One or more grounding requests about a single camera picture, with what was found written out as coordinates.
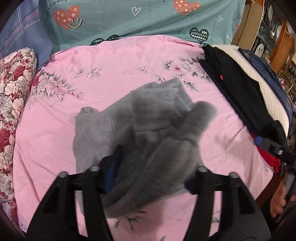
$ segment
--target floral pattern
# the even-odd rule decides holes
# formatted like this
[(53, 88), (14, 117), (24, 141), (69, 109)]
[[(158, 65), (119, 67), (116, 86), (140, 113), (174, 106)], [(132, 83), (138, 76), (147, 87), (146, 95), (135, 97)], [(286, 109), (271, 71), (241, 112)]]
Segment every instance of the floral pattern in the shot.
[[(182, 57), (179, 57), (178, 60), (173, 61), (169, 60), (164, 64), (164, 69), (170, 71), (170, 73), (173, 74), (173, 76), (178, 77), (180, 80), (183, 81), (184, 85), (189, 87), (192, 90), (197, 91), (196, 83), (193, 83), (191, 81), (190, 77), (199, 76), (201, 78), (206, 78), (210, 80), (207, 73), (204, 71), (204, 69), (201, 67), (199, 60), (203, 59), (204, 56), (200, 55), (196, 58), (185, 59)], [(165, 78), (161, 76), (161, 74), (155, 73), (153, 69), (150, 67), (140, 67), (138, 70), (144, 72), (144, 73), (151, 73), (154, 76), (157, 77), (158, 82), (164, 82), (166, 81)]]
[(74, 77), (74, 79), (78, 78), (78, 77), (86, 77), (85, 78), (86, 80), (91, 80), (94, 77), (100, 77), (101, 68), (91, 69), (88, 74), (84, 75), (83, 73), (85, 73), (85, 72), (86, 71), (84, 71), (84, 69), (79, 69), (79, 71), (76, 73), (76, 76)]
[(127, 220), (131, 226), (131, 231), (135, 231), (134, 227), (133, 227), (133, 223), (138, 223), (141, 219), (145, 218), (144, 217), (144, 214), (146, 212), (142, 211), (142, 210), (138, 210), (136, 211), (135, 213), (140, 213), (141, 216), (138, 216), (138, 215), (135, 215), (135, 214), (129, 214), (128, 216), (124, 216), (122, 218), (118, 218), (119, 221), (117, 221), (115, 224), (114, 224), (114, 228), (118, 228), (119, 226), (119, 223), (121, 220)]
[(29, 108), (36, 103), (37, 95), (44, 95), (53, 100), (53, 104), (56, 104), (63, 101), (65, 94), (70, 94), (78, 98), (82, 97), (82, 93), (76, 92), (65, 79), (56, 76), (54, 72), (49, 73), (42, 70), (35, 77), (34, 83), (32, 84)]
[(36, 71), (32, 49), (24, 48), (0, 60), (0, 205), (18, 228), (12, 181), (16, 126)]

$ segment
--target wrinkled fabric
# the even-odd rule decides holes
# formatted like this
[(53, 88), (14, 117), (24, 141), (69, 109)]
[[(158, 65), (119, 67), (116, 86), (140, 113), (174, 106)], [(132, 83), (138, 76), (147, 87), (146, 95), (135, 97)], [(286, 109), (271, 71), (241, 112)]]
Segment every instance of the wrinkled fabric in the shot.
[(262, 78), (268, 83), (269, 87), (275, 93), (275, 95), (280, 100), (281, 104), (285, 108), (289, 118), (289, 133), (291, 134), (292, 127), (292, 107), (291, 103), (286, 95), (286, 92), (283, 90), (275, 72), (271, 69), (265, 61), (262, 61), (261, 58), (250, 52), (246, 49), (238, 49), (239, 52), (245, 57), (245, 59), (256, 69), (256, 71), (262, 76)]
[[(178, 79), (146, 84), (101, 112), (83, 108), (75, 119), (76, 171), (123, 146), (115, 186), (102, 195), (111, 218), (184, 194), (185, 179), (204, 165), (198, 140), (214, 114), (206, 102), (193, 104)], [(78, 200), (82, 208), (81, 193)]]

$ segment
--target white mattress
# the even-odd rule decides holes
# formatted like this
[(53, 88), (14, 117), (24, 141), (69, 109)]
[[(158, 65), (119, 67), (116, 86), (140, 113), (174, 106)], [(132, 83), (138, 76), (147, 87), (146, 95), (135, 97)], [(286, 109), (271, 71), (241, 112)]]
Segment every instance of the white mattress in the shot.
[(260, 90), (262, 92), (265, 105), (268, 113), (273, 118), (273, 120), (278, 120), (285, 131), (286, 137), (288, 136), (289, 131), (289, 118), (287, 112), (285, 111), (283, 105), (274, 94), (272, 89), (266, 83), (266, 81), (261, 77), (261, 75), (253, 68), (253, 66), (245, 59), (244, 56), (238, 51), (237, 46), (235, 45), (211, 45), (212, 47), (217, 47), (227, 53), (232, 57), (250, 76), (253, 80), (256, 80), (260, 85)]

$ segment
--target folded black clothing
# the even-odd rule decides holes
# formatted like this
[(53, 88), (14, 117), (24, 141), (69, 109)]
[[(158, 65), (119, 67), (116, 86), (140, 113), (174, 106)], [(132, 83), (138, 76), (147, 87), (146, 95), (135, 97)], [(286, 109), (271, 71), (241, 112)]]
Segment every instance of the folded black clothing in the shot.
[(269, 115), (259, 83), (250, 78), (224, 51), (204, 46), (201, 66), (231, 104), (248, 130), (255, 136), (268, 137), (286, 145), (286, 135), (279, 121)]

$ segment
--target metal screw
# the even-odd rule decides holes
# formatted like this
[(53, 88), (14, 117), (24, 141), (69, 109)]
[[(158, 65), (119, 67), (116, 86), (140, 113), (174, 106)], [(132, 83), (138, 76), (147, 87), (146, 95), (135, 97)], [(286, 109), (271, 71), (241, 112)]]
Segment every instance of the metal screw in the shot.
[(236, 172), (231, 172), (229, 173), (229, 175), (232, 177), (232, 178), (238, 178), (238, 174)]
[(199, 170), (200, 172), (207, 172), (207, 168), (204, 167), (204, 166), (200, 166), (200, 167), (198, 167), (198, 170)]
[(91, 172), (96, 172), (96, 171), (98, 171), (98, 170), (100, 170), (100, 167), (99, 167), (99, 166), (92, 166), (92, 167), (90, 168), (90, 171), (91, 171)]
[(69, 175), (69, 173), (63, 171), (63, 172), (61, 172), (61, 173), (59, 174), (59, 177), (66, 177), (66, 176), (68, 176), (68, 175)]

